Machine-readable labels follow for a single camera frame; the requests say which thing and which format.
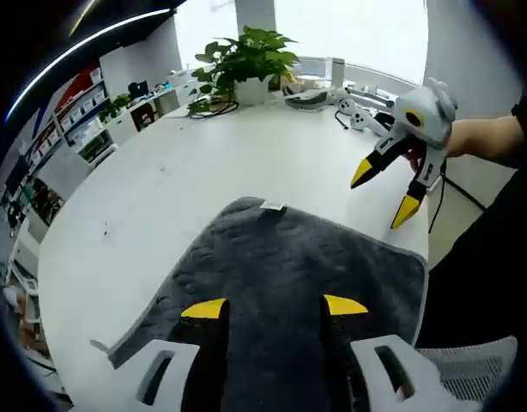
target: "window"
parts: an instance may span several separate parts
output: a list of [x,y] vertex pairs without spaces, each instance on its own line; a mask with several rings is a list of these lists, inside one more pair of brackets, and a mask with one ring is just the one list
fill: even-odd
[[214,38],[237,39],[237,10],[234,0],[188,0],[174,16],[179,56],[184,69],[206,65],[195,59]]
[[276,27],[299,56],[347,64],[421,85],[427,56],[425,0],[275,0]]

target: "green leaves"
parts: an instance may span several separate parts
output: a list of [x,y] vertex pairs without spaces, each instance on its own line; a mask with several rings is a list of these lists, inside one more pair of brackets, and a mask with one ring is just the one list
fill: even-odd
[[266,60],[276,61],[291,66],[293,62],[299,62],[298,56],[290,51],[266,51]]
[[[275,30],[243,27],[239,40],[223,38],[204,47],[204,54],[195,58],[213,64],[210,71],[197,69],[191,74],[200,82],[200,94],[230,98],[234,83],[244,82],[251,77],[263,80],[268,75],[281,75],[288,70],[298,57],[290,51],[283,51],[287,43],[294,42]],[[208,99],[198,99],[189,105],[190,113],[209,110]]]
[[207,56],[206,54],[196,54],[195,59],[197,59],[199,62],[204,62],[204,63],[214,62],[214,58],[212,56]]
[[212,75],[204,71],[203,68],[197,69],[191,73],[192,77],[196,77],[200,82],[212,82]]
[[206,47],[204,47],[204,54],[206,56],[214,56],[214,53],[218,51],[218,42],[213,41],[212,43],[208,43]]
[[200,90],[201,90],[201,93],[208,94],[212,91],[212,86],[209,84],[204,84],[201,86]]

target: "gray towel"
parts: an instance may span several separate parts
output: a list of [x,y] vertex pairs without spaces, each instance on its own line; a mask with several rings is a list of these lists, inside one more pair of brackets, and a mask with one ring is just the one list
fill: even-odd
[[377,336],[413,341],[427,276],[421,258],[293,208],[260,209],[262,203],[231,203],[195,239],[147,316],[111,354],[115,367],[152,339],[166,340],[185,308],[224,297],[231,314],[223,410],[324,411],[322,294],[366,306]]

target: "small plant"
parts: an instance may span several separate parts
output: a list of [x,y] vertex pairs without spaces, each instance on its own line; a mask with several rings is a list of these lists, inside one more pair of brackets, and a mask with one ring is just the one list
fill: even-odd
[[244,27],[239,40],[222,40],[227,44],[213,41],[206,45],[204,54],[195,55],[197,60],[213,64],[214,68],[197,69],[191,74],[206,84],[200,87],[199,97],[203,98],[189,104],[190,114],[209,112],[213,100],[231,101],[235,81],[257,77],[262,82],[267,75],[286,74],[289,66],[300,61],[294,53],[282,50],[294,41],[276,31]]
[[130,102],[131,97],[129,94],[120,94],[119,96],[117,96],[117,99],[111,102],[106,108],[101,109],[98,112],[98,118],[101,120],[101,122],[105,122],[106,118],[108,118],[109,116],[111,116],[112,118],[116,118],[118,116],[120,108],[127,107]]

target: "towel label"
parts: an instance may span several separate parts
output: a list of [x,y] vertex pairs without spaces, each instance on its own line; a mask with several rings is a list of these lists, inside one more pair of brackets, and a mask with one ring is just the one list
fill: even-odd
[[271,200],[266,200],[265,202],[262,203],[262,205],[260,206],[260,209],[282,210],[284,206],[285,206],[284,203],[278,203],[278,202],[273,202]]

